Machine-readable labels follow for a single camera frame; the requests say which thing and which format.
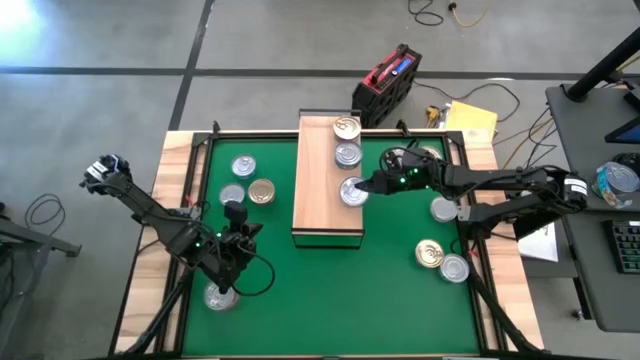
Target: gray concrete floor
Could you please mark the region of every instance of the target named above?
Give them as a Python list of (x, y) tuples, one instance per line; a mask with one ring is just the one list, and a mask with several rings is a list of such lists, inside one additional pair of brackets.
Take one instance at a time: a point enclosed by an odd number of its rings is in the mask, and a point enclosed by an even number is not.
[[(423, 0), (415, 0), (418, 8)], [(474, 18), (486, 2), (459, 3)], [(0, 3), (2, 66), (184, 68), (204, 0), (16, 0)], [(424, 56), (420, 70), (583, 72), (640, 23), (627, 0), (495, 0), (486, 20), (461, 29), (436, 0), (442, 26), (417, 25), (402, 0), (217, 0), (199, 68), (368, 70), (404, 42)], [(631, 68), (636, 72), (640, 65)], [(21, 219), (44, 192), (60, 195), (67, 222), (59, 236), (84, 246), (77, 259), (54, 254), (24, 324), (19, 353), (47, 359), (105, 355), (135, 251), (139, 227), (113, 199), (77, 187), (104, 153), (130, 160), (150, 189), (181, 76), (0, 75), (0, 200)], [(422, 79), (454, 95), (484, 80)], [(295, 128), (300, 108), (345, 108), (357, 78), (195, 77), (180, 129)], [(553, 79), (501, 82), (522, 100), (499, 125), (497, 139), (529, 127), (546, 107)], [(382, 124), (424, 126), (424, 109), (448, 99), (417, 88)], [(467, 100), (498, 112), (514, 106), (500, 89)], [(522, 137), (496, 147), (500, 165)], [(562, 147), (545, 163), (566, 166)], [(526, 144), (510, 166), (526, 161)], [(569, 316), (571, 282), (535, 279), (531, 293), (550, 350), (572, 355), (640, 358), (640, 336), (608, 334)]]

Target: keyboard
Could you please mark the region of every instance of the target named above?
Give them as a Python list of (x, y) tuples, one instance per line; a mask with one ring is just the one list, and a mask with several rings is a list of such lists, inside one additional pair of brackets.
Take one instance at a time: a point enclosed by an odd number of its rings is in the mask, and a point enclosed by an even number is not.
[(640, 274), (640, 221), (605, 221), (605, 232), (618, 272)]

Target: can lid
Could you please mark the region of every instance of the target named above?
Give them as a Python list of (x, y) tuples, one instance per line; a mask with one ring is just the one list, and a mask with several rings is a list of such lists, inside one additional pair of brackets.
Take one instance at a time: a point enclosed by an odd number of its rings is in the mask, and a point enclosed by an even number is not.
[(349, 206), (360, 206), (367, 201), (369, 193), (356, 188), (356, 184), (362, 182), (357, 176), (346, 178), (340, 185), (340, 198)]
[(440, 275), (452, 283), (461, 283), (469, 277), (469, 263), (460, 255), (446, 255), (440, 265)]
[(438, 267), (443, 256), (442, 246), (434, 240), (422, 240), (416, 245), (416, 260), (424, 267)]
[(434, 148), (433, 146), (423, 146), (422, 150), (425, 150), (426, 152), (430, 153), (436, 159), (442, 160), (442, 155), (440, 155), (440, 152), (436, 150), (436, 148)]
[(256, 159), (248, 154), (238, 155), (231, 161), (231, 171), (237, 176), (251, 175), (256, 169)]
[(220, 288), (214, 282), (204, 290), (204, 303), (212, 310), (226, 310), (235, 305), (238, 294), (233, 289), (229, 289), (226, 294), (220, 293)]
[(439, 222), (451, 221), (458, 216), (458, 206), (455, 202), (438, 196), (431, 202), (431, 215)]
[(336, 160), (344, 165), (358, 164), (362, 160), (362, 148), (356, 143), (340, 143), (336, 146)]
[(353, 140), (360, 135), (360, 121), (358, 119), (345, 116), (333, 122), (333, 132), (337, 137), (344, 140)]
[(629, 167), (615, 162), (608, 162), (607, 182), (619, 192), (634, 192), (640, 187), (640, 179), (635, 171)]
[(249, 199), (256, 204), (265, 204), (273, 200), (276, 188), (267, 179), (258, 179), (249, 186)]
[(227, 184), (220, 190), (220, 202), (222, 205), (227, 201), (237, 201), (239, 203), (244, 200), (244, 188), (237, 183)]

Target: green felt table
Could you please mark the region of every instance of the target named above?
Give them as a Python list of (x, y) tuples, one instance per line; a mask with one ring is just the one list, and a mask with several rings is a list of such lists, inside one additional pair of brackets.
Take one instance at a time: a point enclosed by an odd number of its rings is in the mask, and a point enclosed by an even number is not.
[[(406, 143), (395, 138), (363, 138), (363, 176), (378, 167), (380, 153)], [(420, 141), (443, 150), (441, 137)], [(431, 190), (394, 196), (371, 195), (364, 205), (366, 231), (359, 250), (298, 249), (291, 236), (297, 139), (218, 140), (212, 154), (206, 199), (212, 204), (204, 221), (214, 229), (226, 224), (218, 200), (222, 186), (238, 180), (233, 157), (256, 158), (252, 179), (267, 178), (275, 201), (244, 204), (249, 221), (264, 224), (256, 237), (258, 253), (276, 268), (274, 286), (258, 297), (243, 297), (225, 312), (209, 309), (204, 289), (209, 280), (197, 272), (193, 281), (184, 338), (185, 356), (233, 355), (430, 355), (478, 353), (469, 290), (451, 284), (435, 269), (416, 264), (421, 239), (438, 241), (445, 253), (457, 239), (454, 222), (433, 220)], [(459, 252), (459, 243), (454, 250)], [(236, 283), (245, 292), (265, 286), (269, 269), (254, 259)]]

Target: desk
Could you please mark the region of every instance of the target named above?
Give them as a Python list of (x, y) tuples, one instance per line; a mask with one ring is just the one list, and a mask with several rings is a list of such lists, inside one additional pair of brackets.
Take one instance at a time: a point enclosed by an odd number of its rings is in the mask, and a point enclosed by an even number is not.
[[(567, 99), (559, 87), (546, 91), (565, 155), (572, 171), (587, 182), (596, 168), (638, 145), (607, 144), (604, 136), (624, 125), (637, 112), (624, 101), (626, 90), (593, 89), (583, 103)], [(563, 223), (574, 249), (578, 279), (574, 282), (586, 318), (604, 331), (640, 332), (640, 314), (628, 312), (640, 297), (640, 277), (617, 272), (601, 223), (611, 219), (640, 219), (640, 193), (633, 205), (614, 211), (589, 191), (587, 211), (565, 216)]]
[[(226, 133), (255, 134), (255, 132)], [(167, 134), (153, 192), (154, 197), (164, 206), (178, 207), (180, 205), (192, 138), (192, 132), (170, 132)], [(486, 133), (465, 132), (465, 148), (470, 167), (475, 169), (496, 168), (495, 157)], [(202, 159), (202, 156), (198, 157), (199, 165), (202, 163)], [(197, 179), (200, 178), (201, 172), (201, 166), (196, 167), (194, 176), (196, 181), (192, 189), (194, 196), (199, 189)], [(503, 201), (504, 195), (501, 192), (481, 191), (476, 192), (476, 198), (478, 201), (491, 203)], [(512, 229), (506, 225), (499, 226), (496, 231), (512, 234)], [(153, 241), (154, 236), (151, 229), (145, 229), (140, 246)], [(542, 346), (517, 244), (501, 238), (492, 238), (487, 241), (487, 250), (499, 301), (529, 341), (537, 346)], [(166, 281), (168, 260), (168, 255), (159, 245), (149, 248), (136, 260), (126, 302), (123, 304), (122, 321), (114, 334), (112, 350), (124, 350), (130, 346), (159, 308)], [(495, 348), (495, 339), (490, 336), (493, 330), (492, 321), (486, 309), (482, 311), (482, 316), (483, 328), (488, 334), (489, 347)], [(165, 349), (171, 349), (174, 346), (175, 319), (174, 313), (170, 319)]]

